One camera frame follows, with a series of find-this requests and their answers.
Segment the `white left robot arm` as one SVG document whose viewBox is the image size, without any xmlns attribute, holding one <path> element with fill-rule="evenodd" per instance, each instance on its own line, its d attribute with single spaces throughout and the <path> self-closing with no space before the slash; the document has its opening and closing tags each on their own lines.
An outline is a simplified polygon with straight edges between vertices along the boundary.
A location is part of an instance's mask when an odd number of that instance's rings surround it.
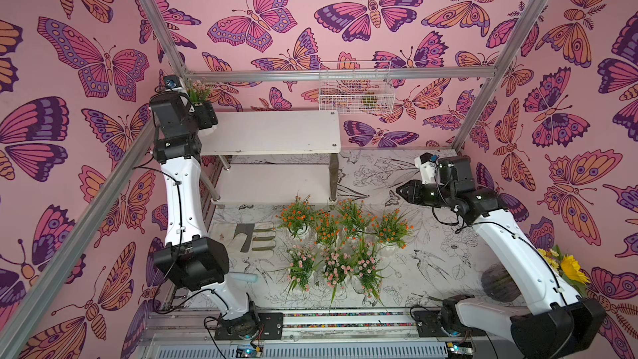
<svg viewBox="0 0 638 359">
<path fill-rule="evenodd" d="M 214 109 L 177 91 L 155 94 L 150 108 L 159 128 L 153 157 L 164 176 L 168 211 L 164 249 L 155 252 L 154 265 L 178 289 L 209 299 L 230 337 L 253 339 L 262 330 L 254 302 L 229 277 L 229 253 L 204 224 L 199 132 L 216 126 Z"/>
</svg>

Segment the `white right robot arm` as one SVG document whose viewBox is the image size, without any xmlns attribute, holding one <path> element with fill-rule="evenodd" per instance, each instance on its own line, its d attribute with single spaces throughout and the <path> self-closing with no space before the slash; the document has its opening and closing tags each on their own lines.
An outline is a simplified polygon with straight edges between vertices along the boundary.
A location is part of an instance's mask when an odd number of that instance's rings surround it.
<svg viewBox="0 0 638 359">
<path fill-rule="evenodd" d="M 471 329 L 513 343 L 526 358 L 563 358 L 587 350 L 606 317 L 554 270 L 518 226 L 501 195 L 478 187 L 467 156 L 415 158 L 420 179 L 395 192 L 409 204 L 450 209 L 460 227 L 475 231 L 497 256 L 521 293 L 524 304 L 508 307 L 457 295 L 440 309 L 442 330 L 458 335 Z"/>
</svg>

